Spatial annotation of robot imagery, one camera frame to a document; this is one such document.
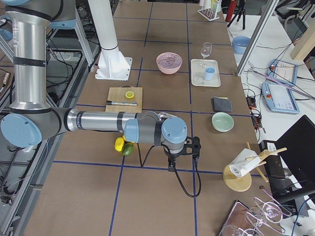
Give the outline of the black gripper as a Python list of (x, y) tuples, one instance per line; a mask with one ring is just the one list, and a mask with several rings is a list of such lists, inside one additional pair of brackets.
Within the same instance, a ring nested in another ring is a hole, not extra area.
[(200, 138), (195, 137), (186, 137), (186, 140), (183, 143), (183, 146), (180, 147), (177, 150), (171, 150), (168, 149), (170, 146), (163, 147), (164, 153), (167, 156), (171, 156), (168, 158), (168, 171), (174, 172), (176, 169), (176, 161), (174, 158), (177, 158), (181, 155), (192, 155), (193, 158), (198, 159), (200, 157), (200, 150), (201, 150), (201, 144), (200, 144)]

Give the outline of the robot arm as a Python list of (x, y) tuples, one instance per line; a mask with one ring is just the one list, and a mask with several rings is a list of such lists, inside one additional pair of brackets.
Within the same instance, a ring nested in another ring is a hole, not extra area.
[(128, 143), (162, 147), (168, 169), (176, 172), (179, 156), (200, 157), (200, 139), (189, 137), (179, 117), (155, 112), (89, 112), (53, 107), (46, 99), (46, 29), (73, 29), (76, 3), (73, 0), (6, 0), (5, 11), (12, 21), (15, 99), (0, 122), (2, 135), (20, 148), (77, 130), (121, 132)]

